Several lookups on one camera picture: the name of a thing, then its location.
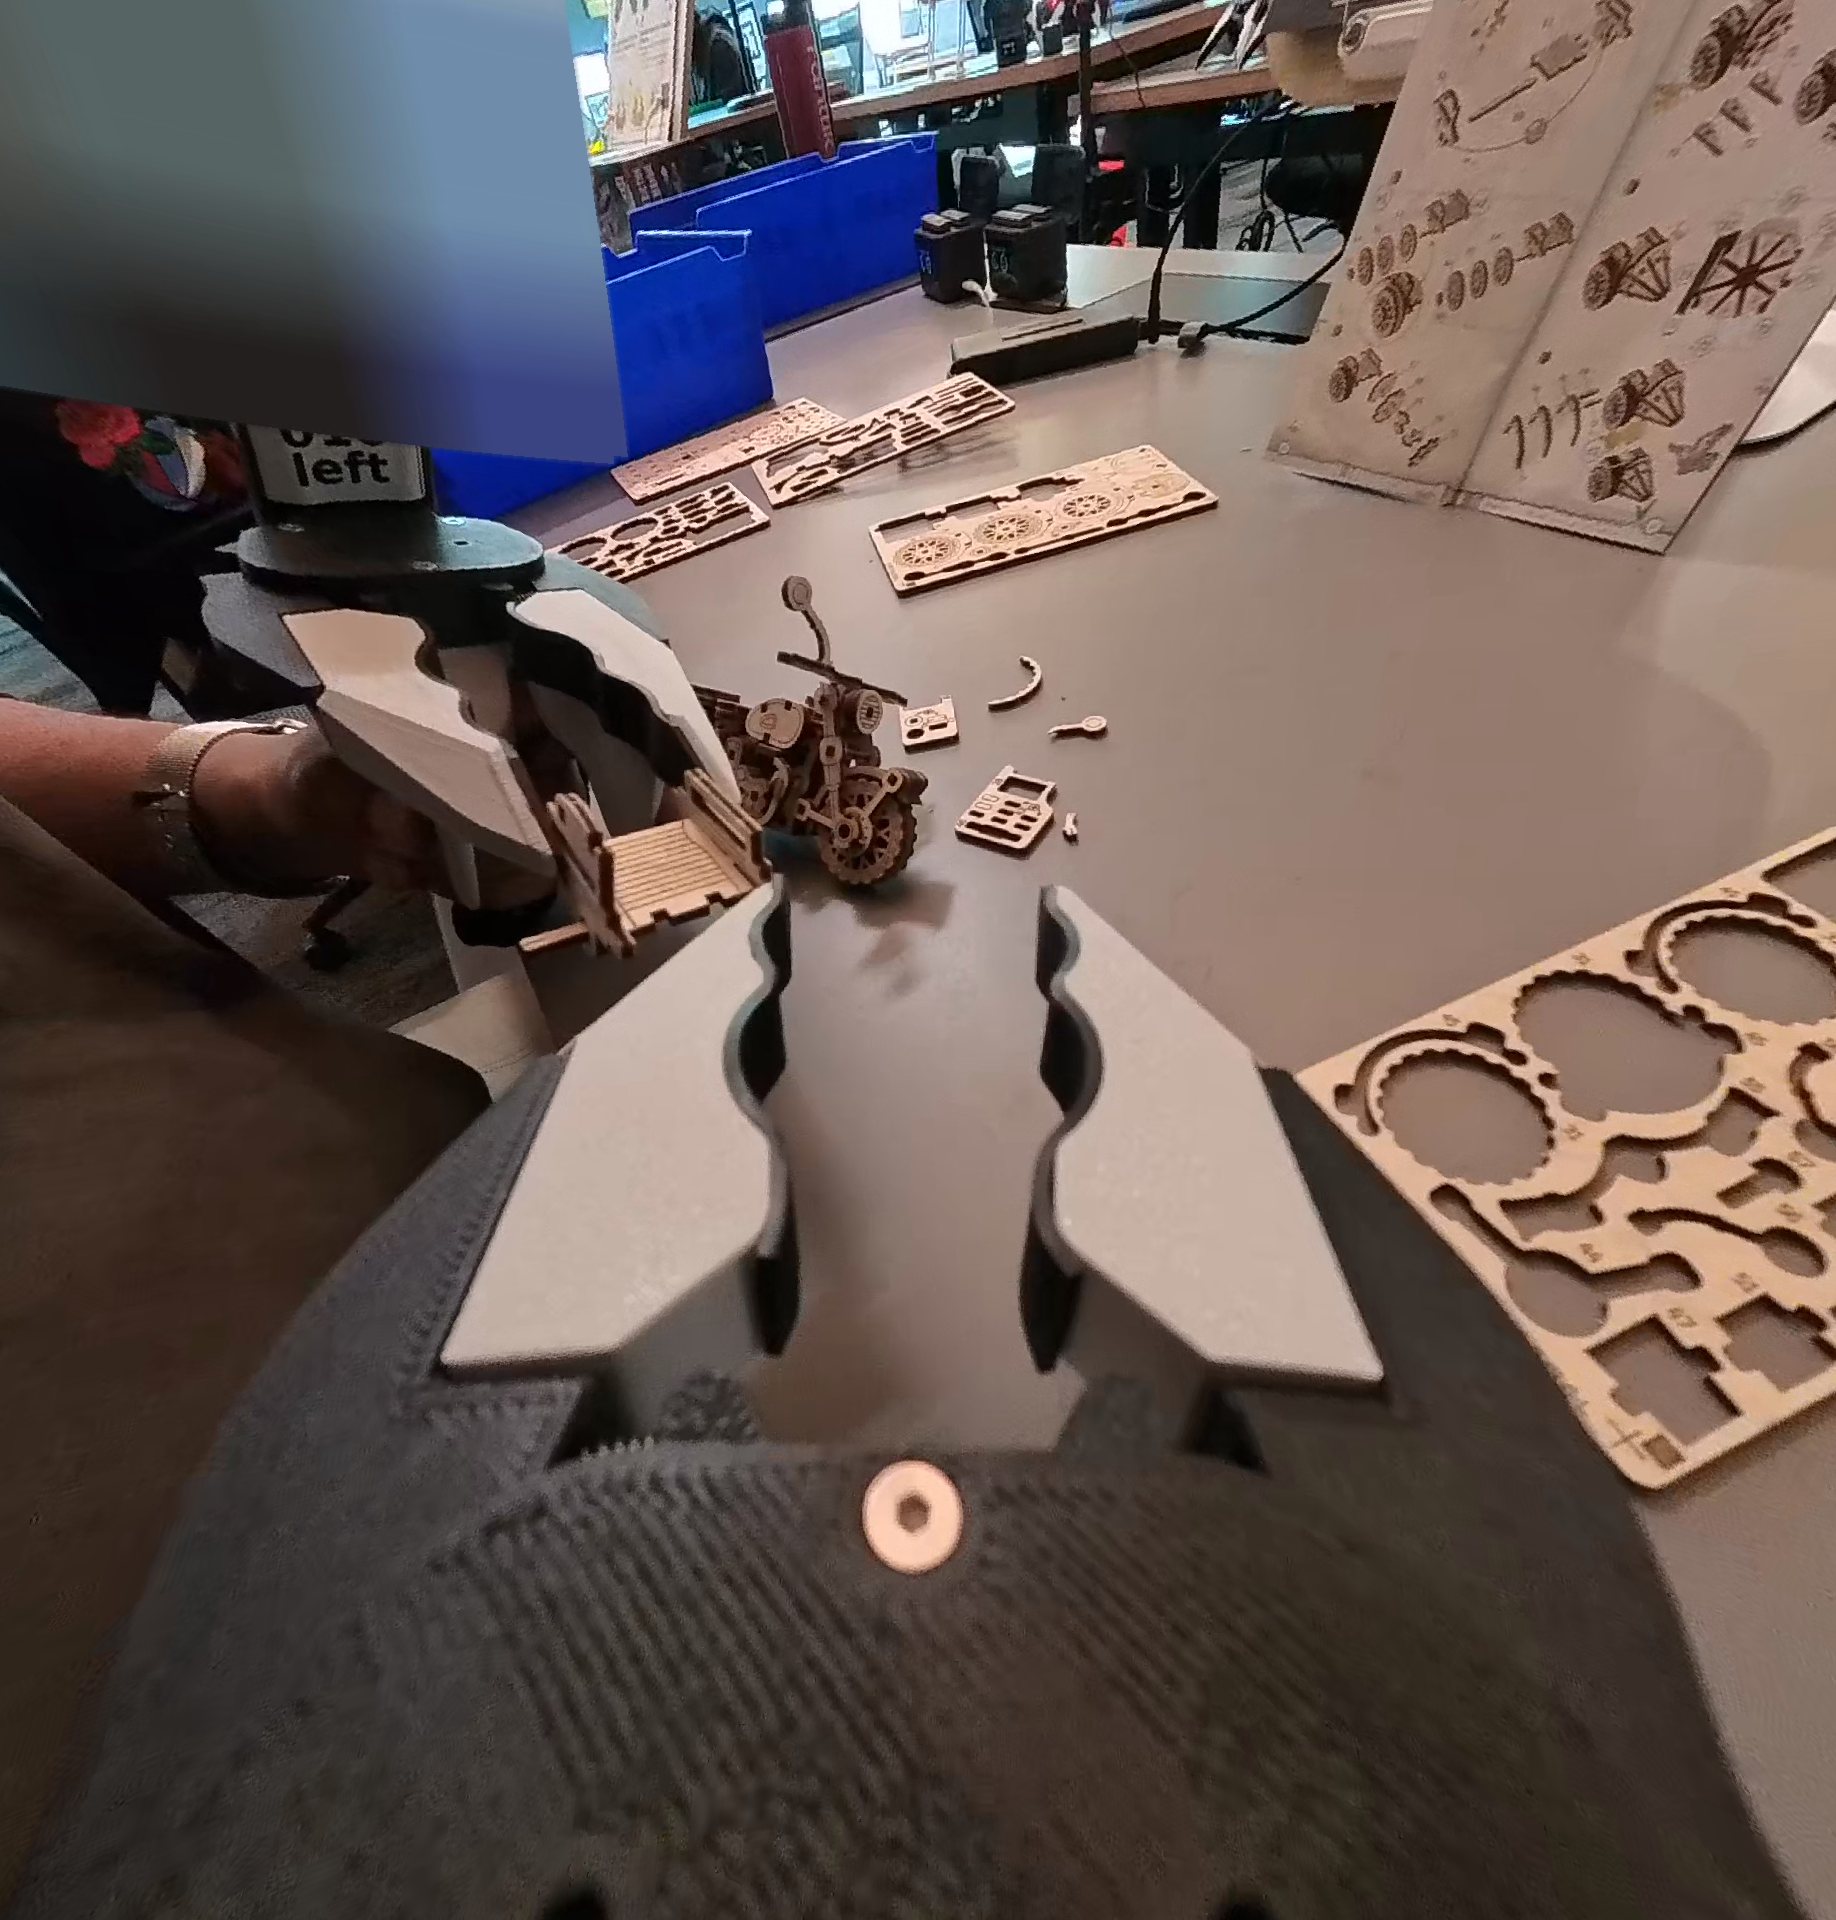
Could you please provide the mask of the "printed instruction booklet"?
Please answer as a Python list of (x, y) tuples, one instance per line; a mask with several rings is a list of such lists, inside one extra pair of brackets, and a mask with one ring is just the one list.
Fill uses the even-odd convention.
[(1434, 5), (1268, 457), (1667, 552), (1836, 305), (1836, 5)]

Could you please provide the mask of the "wooden grid piece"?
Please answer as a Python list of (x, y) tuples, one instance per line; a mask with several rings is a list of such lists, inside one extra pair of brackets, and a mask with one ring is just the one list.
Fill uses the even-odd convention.
[(1007, 762), (956, 816), (952, 833), (984, 852), (1029, 855), (1055, 829), (1055, 797), (1055, 783)]

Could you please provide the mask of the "metal wristwatch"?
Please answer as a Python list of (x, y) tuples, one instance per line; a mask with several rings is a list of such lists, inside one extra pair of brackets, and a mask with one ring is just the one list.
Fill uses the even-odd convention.
[(236, 734), (253, 739), (297, 739), (307, 730), (302, 717), (230, 717), (230, 722), (189, 722), (159, 734), (159, 745), (145, 761), (132, 805), (150, 819), (164, 855), (184, 870), (207, 865), (207, 848), (197, 832), (197, 773), (214, 745)]

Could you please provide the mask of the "long wooden sheet with gears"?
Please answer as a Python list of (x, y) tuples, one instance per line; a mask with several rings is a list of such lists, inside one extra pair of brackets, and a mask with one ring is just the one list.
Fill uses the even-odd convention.
[(1008, 492), (885, 518), (867, 535), (897, 596), (916, 596), (1216, 507), (1210, 486), (1154, 444), (1133, 444)]

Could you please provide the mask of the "black battery chargers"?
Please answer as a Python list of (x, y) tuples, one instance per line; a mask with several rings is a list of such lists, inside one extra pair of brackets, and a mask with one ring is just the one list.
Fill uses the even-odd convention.
[(950, 205), (922, 218), (913, 231), (916, 283), (929, 301), (984, 301), (984, 219)]

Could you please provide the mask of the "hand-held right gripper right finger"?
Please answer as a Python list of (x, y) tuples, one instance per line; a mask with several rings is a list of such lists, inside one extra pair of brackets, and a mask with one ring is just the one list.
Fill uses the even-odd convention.
[(1234, 1388), (1373, 1398), (1384, 1362), (1265, 1070), (1072, 889), (1042, 889), (1019, 1321), (1038, 1373), (1144, 1388), (1197, 1437)]

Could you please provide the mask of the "person's left hand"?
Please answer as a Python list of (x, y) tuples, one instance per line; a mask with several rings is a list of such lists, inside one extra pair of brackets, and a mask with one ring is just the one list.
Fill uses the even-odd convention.
[(315, 728), (214, 734), (184, 816), (211, 865), (241, 895), (300, 898), (365, 882), (450, 898), (436, 829), (349, 772)]

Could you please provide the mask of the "black power strip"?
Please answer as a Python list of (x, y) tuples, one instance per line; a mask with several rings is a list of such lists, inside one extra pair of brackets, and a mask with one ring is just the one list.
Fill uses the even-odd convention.
[(950, 377), (1015, 389), (1062, 372), (1088, 372), (1129, 360), (1149, 338), (1141, 315), (1058, 313), (1029, 322), (984, 326), (952, 340)]

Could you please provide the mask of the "wooden slatted model part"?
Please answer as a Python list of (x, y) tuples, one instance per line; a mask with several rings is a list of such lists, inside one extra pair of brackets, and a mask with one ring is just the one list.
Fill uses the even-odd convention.
[(539, 929), (519, 951), (543, 955), (587, 941), (630, 959), (645, 934), (732, 909), (771, 882), (762, 825), (712, 773), (682, 783), (682, 816), (610, 833), (595, 804), (549, 800), (549, 841), (576, 926)]

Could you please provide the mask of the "person's left forearm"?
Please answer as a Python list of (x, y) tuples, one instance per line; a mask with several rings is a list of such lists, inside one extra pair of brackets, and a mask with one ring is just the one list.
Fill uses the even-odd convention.
[(0, 697), (0, 800), (136, 898), (211, 895), (225, 876), (164, 855), (132, 788), (173, 726), (91, 717)]

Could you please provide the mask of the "blue plastic bin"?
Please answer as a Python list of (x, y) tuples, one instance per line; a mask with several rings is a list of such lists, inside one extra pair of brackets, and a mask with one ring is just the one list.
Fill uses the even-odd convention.
[(633, 211), (637, 247), (603, 270), (617, 279), (649, 264), (654, 231), (738, 231), (762, 326), (776, 338), (916, 279), (916, 229), (936, 211), (936, 133), (855, 138), (833, 161), (777, 161)]
[[(624, 461), (771, 405), (762, 270), (745, 229), (646, 231), (633, 254), (608, 254), (603, 279)], [(436, 507), (501, 518), (610, 465), (436, 451)]]

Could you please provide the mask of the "wooden motorcycle model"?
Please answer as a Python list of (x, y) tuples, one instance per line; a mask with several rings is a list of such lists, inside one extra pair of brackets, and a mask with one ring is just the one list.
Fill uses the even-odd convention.
[(885, 762), (878, 748), (881, 722), (906, 700), (835, 669), (810, 578), (789, 574), (782, 605), (807, 620), (817, 654), (784, 650), (777, 660), (817, 678), (817, 694), (744, 703), (735, 694), (698, 684), (698, 697), (732, 761), (738, 805), (763, 832), (813, 841), (839, 889), (878, 889), (913, 861), (929, 793), (925, 773)]

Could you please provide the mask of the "standing printed board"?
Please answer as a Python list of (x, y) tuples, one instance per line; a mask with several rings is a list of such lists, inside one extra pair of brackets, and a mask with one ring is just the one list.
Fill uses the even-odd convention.
[(698, 5), (608, 5), (603, 156), (676, 146), (693, 112)]

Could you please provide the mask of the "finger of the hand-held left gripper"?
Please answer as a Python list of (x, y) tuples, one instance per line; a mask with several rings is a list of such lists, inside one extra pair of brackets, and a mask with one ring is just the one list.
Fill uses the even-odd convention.
[(726, 742), (660, 636), (578, 590), (523, 596), (510, 620), (511, 670), (601, 816), (658, 816), (688, 773), (738, 804)]
[(454, 903), (485, 909), (485, 865), (559, 889), (559, 861), (517, 748), (427, 675), (427, 630), (395, 612), (283, 612), (280, 630), (319, 683), (331, 748), (434, 832)]

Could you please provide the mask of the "wooden lattice parts sheet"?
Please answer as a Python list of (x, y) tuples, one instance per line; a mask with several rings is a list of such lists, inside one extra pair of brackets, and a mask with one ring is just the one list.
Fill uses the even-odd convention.
[(752, 477), (769, 507), (807, 505), (842, 492), (848, 479), (888, 470), (931, 444), (987, 426), (1015, 411), (1003, 389), (978, 372), (956, 372), (911, 399), (847, 419), (807, 444), (763, 456)]

